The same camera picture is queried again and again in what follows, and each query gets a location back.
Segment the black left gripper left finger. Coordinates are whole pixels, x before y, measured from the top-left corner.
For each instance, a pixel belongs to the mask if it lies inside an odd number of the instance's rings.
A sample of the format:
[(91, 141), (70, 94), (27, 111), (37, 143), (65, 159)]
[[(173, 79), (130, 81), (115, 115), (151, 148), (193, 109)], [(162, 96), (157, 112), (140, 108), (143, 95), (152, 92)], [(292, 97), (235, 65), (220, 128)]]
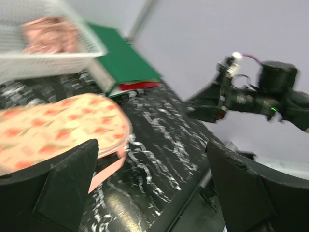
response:
[(98, 157), (90, 139), (52, 159), (0, 177), (2, 232), (76, 232)]

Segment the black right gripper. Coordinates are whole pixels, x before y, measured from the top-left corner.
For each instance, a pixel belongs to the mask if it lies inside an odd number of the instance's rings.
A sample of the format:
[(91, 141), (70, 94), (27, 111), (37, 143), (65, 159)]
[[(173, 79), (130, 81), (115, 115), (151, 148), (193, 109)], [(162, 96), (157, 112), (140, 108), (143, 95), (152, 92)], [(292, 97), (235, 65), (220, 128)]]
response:
[(238, 74), (238, 61), (241, 58), (226, 57), (219, 64), (219, 74), (185, 102), (189, 118), (216, 123), (231, 110), (265, 115), (267, 120), (271, 120), (282, 108), (285, 98), (285, 63), (260, 62), (258, 86), (248, 84), (237, 88), (233, 85), (233, 79), (241, 76)]

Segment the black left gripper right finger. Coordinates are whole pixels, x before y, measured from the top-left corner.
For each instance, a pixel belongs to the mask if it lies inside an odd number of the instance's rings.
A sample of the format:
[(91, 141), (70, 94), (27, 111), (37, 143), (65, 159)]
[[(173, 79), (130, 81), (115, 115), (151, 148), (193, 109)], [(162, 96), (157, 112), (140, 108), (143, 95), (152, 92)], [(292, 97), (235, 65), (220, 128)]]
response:
[(208, 141), (206, 153), (229, 232), (307, 232), (308, 180)]

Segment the floral pink laundry bag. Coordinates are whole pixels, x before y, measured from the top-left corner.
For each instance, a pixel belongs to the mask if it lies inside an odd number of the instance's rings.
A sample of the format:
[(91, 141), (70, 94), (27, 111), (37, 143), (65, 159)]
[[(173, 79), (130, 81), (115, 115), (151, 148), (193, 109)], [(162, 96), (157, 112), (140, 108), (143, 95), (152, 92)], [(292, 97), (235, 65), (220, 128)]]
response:
[(131, 122), (121, 108), (93, 93), (1, 110), (0, 173), (28, 168), (96, 139), (97, 158), (116, 153), (118, 160), (93, 177), (90, 190), (94, 190), (123, 166), (130, 133)]

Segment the pink satin bra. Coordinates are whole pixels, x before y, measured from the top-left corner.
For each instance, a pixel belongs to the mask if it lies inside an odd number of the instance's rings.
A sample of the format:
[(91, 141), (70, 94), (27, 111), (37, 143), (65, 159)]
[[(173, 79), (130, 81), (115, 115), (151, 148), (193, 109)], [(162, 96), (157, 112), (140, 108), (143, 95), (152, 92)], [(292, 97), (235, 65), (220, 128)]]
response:
[(76, 53), (78, 29), (63, 17), (42, 17), (21, 25), (29, 54)]

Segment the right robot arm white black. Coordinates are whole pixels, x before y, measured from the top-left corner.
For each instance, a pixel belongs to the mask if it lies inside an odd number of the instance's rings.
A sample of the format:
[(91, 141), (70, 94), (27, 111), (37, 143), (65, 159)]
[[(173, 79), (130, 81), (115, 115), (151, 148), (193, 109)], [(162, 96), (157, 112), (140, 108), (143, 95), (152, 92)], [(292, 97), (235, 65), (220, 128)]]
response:
[(235, 52), (217, 65), (217, 75), (200, 92), (186, 102), (186, 115), (204, 122), (216, 123), (231, 110), (264, 115), (271, 120), (276, 113), (280, 121), (289, 121), (300, 130), (309, 131), (309, 96), (293, 89), (298, 69), (290, 63), (260, 62), (258, 85), (237, 88), (233, 79), (238, 77), (243, 58)]

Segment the red folder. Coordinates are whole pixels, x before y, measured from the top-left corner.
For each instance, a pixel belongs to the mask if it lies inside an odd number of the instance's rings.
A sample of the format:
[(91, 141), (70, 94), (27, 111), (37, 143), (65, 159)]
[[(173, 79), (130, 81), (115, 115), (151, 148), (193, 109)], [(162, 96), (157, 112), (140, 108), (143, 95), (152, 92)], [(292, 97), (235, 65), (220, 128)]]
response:
[(134, 90), (134, 89), (143, 89), (143, 88), (152, 88), (159, 85), (159, 82), (137, 82), (133, 84), (119, 84), (119, 88), (122, 91)]

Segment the white plastic mesh basket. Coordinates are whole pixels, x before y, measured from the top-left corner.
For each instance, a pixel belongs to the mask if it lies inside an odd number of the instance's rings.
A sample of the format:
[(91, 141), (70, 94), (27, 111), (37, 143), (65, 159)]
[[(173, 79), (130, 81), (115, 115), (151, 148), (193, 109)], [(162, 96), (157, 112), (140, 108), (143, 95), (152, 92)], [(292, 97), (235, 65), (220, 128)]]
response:
[(63, 0), (0, 2), (0, 81), (78, 73), (107, 53)]

